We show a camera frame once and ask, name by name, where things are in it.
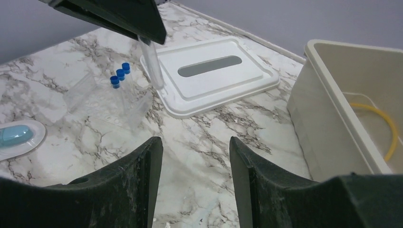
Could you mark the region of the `lone blue capped tube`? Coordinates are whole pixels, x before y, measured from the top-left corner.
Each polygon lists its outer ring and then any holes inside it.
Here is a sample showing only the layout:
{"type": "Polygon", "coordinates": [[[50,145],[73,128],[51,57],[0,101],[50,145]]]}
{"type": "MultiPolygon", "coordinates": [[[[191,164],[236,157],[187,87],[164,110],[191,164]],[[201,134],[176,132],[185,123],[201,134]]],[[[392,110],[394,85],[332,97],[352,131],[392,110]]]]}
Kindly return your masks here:
{"type": "Polygon", "coordinates": [[[116,70],[116,76],[120,82],[120,89],[126,102],[129,102],[129,84],[126,80],[125,71],[123,69],[116,70]]]}

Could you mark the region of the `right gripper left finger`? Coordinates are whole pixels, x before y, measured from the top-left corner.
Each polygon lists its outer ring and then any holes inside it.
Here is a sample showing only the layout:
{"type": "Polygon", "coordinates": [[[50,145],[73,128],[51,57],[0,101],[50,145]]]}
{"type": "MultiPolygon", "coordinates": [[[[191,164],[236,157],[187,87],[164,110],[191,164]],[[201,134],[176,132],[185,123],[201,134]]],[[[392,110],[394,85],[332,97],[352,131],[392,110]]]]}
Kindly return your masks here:
{"type": "Polygon", "coordinates": [[[151,137],[115,162],[68,184],[0,180],[3,228],[150,228],[163,160],[151,137]]]}

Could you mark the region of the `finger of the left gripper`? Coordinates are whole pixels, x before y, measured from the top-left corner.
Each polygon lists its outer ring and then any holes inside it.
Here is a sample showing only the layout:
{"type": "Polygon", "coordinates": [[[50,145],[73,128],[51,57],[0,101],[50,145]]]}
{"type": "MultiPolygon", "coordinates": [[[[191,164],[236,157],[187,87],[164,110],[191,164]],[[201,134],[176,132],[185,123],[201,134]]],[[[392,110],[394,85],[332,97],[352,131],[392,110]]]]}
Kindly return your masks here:
{"type": "Polygon", "coordinates": [[[138,40],[163,45],[167,37],[154,0],[43,0],[63,14],[138,40]]]}

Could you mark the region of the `white bin lid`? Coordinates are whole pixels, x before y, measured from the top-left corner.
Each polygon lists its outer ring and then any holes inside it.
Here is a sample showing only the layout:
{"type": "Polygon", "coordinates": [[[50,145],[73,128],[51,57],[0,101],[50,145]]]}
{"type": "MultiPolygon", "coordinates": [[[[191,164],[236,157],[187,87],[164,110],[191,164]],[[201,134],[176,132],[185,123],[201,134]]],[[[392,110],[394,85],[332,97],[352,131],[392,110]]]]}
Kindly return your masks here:
{"type": "Polygon", "coordinates": [[[274,89],[279,74],[234,36],[157,50],[164,86],[157,91],[177,119],[274,89]]]}

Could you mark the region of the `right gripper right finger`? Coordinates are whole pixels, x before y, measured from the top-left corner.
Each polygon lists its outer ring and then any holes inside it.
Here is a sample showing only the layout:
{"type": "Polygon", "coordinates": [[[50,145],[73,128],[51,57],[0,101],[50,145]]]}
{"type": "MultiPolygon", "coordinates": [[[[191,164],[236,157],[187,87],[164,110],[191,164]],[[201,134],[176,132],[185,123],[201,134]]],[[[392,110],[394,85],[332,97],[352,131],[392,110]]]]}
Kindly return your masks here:
{"type": "Polygon", "coordinates": [[[402,175],[335,176],[316,182],[259,156],[239,138],[229,144],[242,228],[400,228],[402,175]]]}

